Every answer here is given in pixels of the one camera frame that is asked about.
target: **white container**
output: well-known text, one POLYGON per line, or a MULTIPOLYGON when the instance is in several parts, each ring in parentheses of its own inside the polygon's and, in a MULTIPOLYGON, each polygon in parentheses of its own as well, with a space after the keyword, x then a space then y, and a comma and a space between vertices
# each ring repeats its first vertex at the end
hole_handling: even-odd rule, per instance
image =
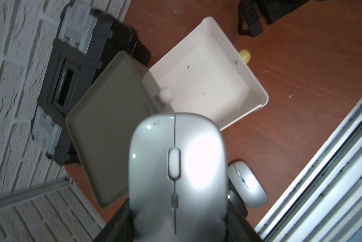
POLYGON ((260 109, 268 94, 212 17, 162 57, 150 72, 174 93, 174 112, 201 114, 223 130, 260 109))

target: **yellow egg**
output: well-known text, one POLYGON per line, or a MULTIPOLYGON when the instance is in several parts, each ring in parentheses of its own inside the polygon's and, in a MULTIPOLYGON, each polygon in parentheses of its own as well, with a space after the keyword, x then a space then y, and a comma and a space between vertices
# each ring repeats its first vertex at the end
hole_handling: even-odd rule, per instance
POLYGON ((249 52, 249 50, 241 50, 239 54, 241 58, 243 58, 243 61, 248 64, 251 60, 251 52, 249 52))

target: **gray plastic tray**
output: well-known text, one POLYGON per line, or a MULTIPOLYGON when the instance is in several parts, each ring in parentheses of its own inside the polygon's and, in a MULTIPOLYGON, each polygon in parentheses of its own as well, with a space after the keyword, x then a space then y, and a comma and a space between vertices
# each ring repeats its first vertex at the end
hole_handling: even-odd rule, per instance
POLYGON ((128 193, 128 154, 137 125, 171 111, 158 101, 158 93, 148 69, 120 51, 66 118, 101 208, 128 193))

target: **brown wooden surface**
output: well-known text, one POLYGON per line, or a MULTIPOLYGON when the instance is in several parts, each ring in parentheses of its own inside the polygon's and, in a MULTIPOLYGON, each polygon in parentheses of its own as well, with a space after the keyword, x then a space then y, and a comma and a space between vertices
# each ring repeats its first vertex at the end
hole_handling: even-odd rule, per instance
MULTIPOLYGON (((269 103, 223 131, 228 161, 245 161, 268 204, 248 209, 256 226, 362 97, 362 0, 309 1, 273 25, 261 20, 255 37, 237 33, 238 0, 132 0, 125 23, 152 53, 152 66, 205 17, 216 19, 249 67, 269 103)), ((96 205, 84 171, 68 173, 96 205)), ((108 221, 122 204, 100 211, 108 221)))

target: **small silver mouse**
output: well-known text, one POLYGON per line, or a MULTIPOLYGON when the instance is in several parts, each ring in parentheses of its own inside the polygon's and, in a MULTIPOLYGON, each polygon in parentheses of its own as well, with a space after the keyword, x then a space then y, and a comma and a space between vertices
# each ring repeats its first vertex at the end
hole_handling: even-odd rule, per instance
POLYGON ((246 163, 234 162, 230 165, 228 177, 247 206, 257 208, 267 203, 266 192, 246 163))
POLYGON ((129 154, 135 241, 224 241, 227 192, 224 140, 211 120, 157 114, 135 129, 129 154))

